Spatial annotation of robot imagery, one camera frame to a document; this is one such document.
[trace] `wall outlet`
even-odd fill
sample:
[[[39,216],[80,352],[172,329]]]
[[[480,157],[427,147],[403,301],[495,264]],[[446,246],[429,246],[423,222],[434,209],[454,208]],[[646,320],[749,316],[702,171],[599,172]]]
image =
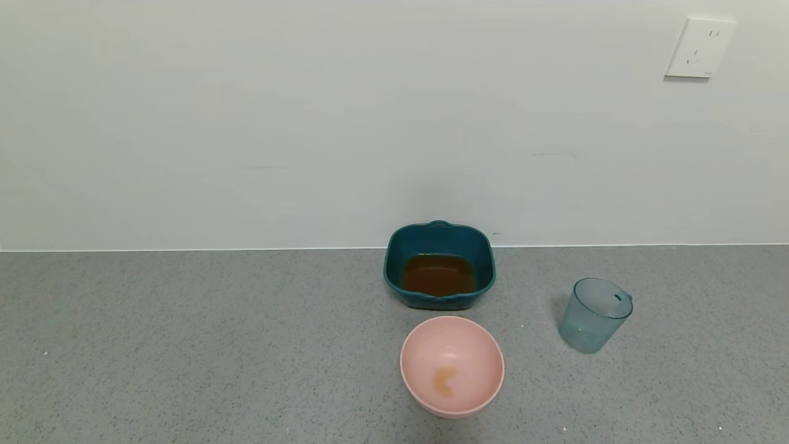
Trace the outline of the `wall outlet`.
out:
[[[735,33],[736,21],[689,18],[679,37],[667,76],[712,77]]]

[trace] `white wall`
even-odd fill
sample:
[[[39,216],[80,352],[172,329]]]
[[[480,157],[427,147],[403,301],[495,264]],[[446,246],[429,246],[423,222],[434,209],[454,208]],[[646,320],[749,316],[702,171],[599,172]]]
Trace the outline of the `white wall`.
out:
[[[688,16],[739,21],[706,83]],[[0,0],[0,242],[789,242],[786,42],[781,0]]]

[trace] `teal square bowl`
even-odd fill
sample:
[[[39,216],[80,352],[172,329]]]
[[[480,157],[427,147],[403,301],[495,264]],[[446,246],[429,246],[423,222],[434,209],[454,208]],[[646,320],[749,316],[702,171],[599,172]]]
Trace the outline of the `teal square bowl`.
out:
[[[473,267],[474,291],[436,297],[402,287],[406,263],[420,254],[440,254],[464,258]],[[389,239],[383,278],[407,306],[425,310],[465,310],[493,286],[493,250],[482,231],[443,220],[407,225]]]

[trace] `pink bowl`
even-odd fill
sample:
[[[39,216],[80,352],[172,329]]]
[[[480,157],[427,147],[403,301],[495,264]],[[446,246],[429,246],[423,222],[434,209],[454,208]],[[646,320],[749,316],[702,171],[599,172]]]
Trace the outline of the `pink bowl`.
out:
[[[504,356],[481,325],[439,316],[411,330],[400,351],[400,372],[428,412],[465,418],[482,410],[501,389]]]

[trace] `brown residue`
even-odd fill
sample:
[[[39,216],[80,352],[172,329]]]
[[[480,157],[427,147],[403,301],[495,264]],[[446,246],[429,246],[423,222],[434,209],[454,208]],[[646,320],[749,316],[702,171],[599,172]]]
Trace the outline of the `brown residue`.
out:
[[[447,385],[447,380],[458,373],[457,369],[452,367],[441,367],[433,375],[433,386],[436,391],[443,397],[452,397],[452,389]]]

